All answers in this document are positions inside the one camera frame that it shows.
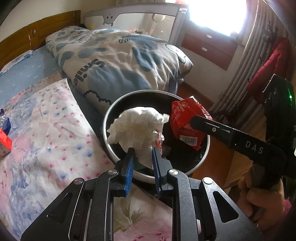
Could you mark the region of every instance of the screw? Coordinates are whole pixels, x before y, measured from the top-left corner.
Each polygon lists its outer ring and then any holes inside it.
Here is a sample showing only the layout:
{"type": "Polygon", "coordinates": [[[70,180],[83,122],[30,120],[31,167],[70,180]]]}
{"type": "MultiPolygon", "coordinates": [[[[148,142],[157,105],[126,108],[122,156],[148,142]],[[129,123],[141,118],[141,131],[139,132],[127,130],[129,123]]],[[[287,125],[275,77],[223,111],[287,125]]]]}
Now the screw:
{"type": "Polygon", "coordinates": [[[116,170],[116,169],[110,169],[110,170],[108,171],[108,173],[109,173],[110,175],[116,175],[116,174],[117,174],[117,170],[116,170]]]}
{"type": "Polygon", "coordinates": [[[171,169],[171,170],[169,170],[168,171],[171,175],[178,175],[178,170],[176,170],[176,169],[171,169]]]}
{"type": "Polygon", "coordinates": [[[205,178],[203,179],[203,181],[204,181],[204,183],[206,183],[206,184],[212,184],[212,183],[213,183],[213,179],[210,178],[210,177],[205,177],[205,178]]]}
{"type": "Polygon", "coordinates": [[[75,180],[74,180],[74,184],[76,184],[76,185],[79,185],[79,184],[81,184],[83,182],[83,179],[82,178],[76,178],[75,180]]]}

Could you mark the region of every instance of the window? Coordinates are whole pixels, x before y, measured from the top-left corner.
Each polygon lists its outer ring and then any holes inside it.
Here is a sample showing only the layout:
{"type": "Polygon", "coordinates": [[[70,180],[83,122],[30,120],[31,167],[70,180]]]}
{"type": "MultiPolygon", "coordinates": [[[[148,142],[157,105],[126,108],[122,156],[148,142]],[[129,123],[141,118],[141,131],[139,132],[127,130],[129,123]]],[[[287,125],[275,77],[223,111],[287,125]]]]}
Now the window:
{"type": "Polygon", "coordinates": [[[247,13],[246,0],[166,0],[189,4],[194,23],[236,38],[247,13]]]}

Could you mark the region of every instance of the round bin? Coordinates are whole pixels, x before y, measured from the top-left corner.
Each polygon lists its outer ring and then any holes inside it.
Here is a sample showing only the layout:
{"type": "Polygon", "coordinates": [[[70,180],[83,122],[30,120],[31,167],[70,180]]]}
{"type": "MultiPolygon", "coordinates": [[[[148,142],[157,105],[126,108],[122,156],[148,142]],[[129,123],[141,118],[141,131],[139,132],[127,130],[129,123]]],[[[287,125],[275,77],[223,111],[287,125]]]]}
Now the round bin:
{"type": "MultiPolygon", "coordinates": [[[[111,160],[116,163],[118,160],[124,159],[125,151],[119,144],[108,144],[107,138],[109,133],[107,130],[119,115],[128,109],[134,107],[153,107],[161,114],[171,114],[172,102],[183,100],[179,96],[164,91],[141,90],[128,93],[116,100],[108,109],[103,122],[103,138],[107,151],[111,160]]],[[[172,167],[184,172],[186,175],[192,174],[206,159],[210,148],[210,136],[207,136],[201,143],[201,148],[197,151],[175,138],[170,123],[164,124],[163,135],[164,145],[171,147],[171,151],[167,159],[171,161],[172,167]]],[[[153,170],[144,167],[138,162],[135,164],[133,177],[139,181],[154,184],[153,170]]]]}

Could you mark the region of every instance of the white wall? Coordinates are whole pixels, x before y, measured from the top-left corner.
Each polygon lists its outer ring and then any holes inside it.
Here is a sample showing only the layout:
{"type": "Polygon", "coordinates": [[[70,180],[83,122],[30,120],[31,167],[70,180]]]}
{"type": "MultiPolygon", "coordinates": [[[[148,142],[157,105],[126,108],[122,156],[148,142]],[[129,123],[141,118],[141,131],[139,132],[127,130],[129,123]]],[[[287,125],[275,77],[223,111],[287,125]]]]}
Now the white wall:
{"type": "Polygon", "coordinates": [[[181,49],[194,64],[191,72],[186,75],[185,82],[211,101],[218,101],[219,95],[226,90],[234,76],[244,48],[241,46],[237,47],[227,71],[190,50],[181,49]]]}
{"type": "Polygon", "coordinates": [[[22,0],[0,26],[0,41],[20,28],[55,14],[81,10],[81,22],[85,12],[109,8],[115,0],[22,0]]]}

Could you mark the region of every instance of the trash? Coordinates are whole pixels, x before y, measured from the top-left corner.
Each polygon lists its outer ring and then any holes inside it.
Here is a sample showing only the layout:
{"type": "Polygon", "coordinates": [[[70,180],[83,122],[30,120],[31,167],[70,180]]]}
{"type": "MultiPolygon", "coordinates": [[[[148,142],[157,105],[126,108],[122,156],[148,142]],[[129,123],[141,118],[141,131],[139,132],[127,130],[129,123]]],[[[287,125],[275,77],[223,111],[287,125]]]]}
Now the trash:
{"type": "Polygon", "coordinates": [[[163,125],[168,122],[169,117],[151,107],[135,107],[126,110],[107,130],[110,133],[107,142],[109,144],[119,142],[125,152],[130,147],[134,148],[139,163],[153,169],[152,148],[159,147],[162,152],[163,125]]]}
{"type": "Polygon", "coordinates": [[[206,134],[192,129],[189,124],[191,118],[195,115],[213,120],[206,109],[193,96],[181,101],[174,101],[172,103],[170,125],[177,139],[190,145],[193,149],[199,150],[206,134]]]}
{"type": "Polygon", "coordinates": [[[11,151],[11,145],[11,139],[0,129],[0,156],[8,154],[11,151]]]}

